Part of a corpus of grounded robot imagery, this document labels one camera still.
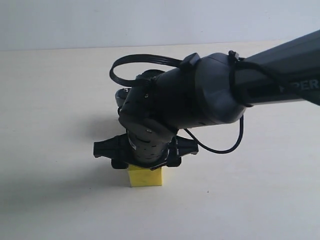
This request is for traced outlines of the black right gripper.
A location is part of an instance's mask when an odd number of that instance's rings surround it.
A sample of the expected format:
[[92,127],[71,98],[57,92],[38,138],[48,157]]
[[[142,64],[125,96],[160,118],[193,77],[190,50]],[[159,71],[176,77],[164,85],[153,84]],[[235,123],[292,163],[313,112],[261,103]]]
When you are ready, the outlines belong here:
[[142,140],[125,133],[93,143],[93,156],[111,159],[114,169],[127,169],[130,165],[156,170],[161,167],[178,167],[182,157],[199,151],[195,140],[174,136],[169,142]]

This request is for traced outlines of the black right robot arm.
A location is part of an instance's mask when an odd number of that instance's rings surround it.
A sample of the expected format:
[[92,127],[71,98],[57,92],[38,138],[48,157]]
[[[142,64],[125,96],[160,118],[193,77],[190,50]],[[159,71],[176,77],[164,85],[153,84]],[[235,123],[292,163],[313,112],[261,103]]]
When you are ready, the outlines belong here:
[[109,71],[121,85],[115,99],[125,133],[95,142],[93,155],[110,159],[114,169],[178,167],[183,156],[202,147],[194,135],[178,136],[179,130],[242,124],[245,110],[256,105],[320,103],[319,31],[247,58],[232,50],[205,57],[193,53],[182,60],[132,54],[117,59],[113,67],[130,63],[171,70],[146,70],[133,80]]

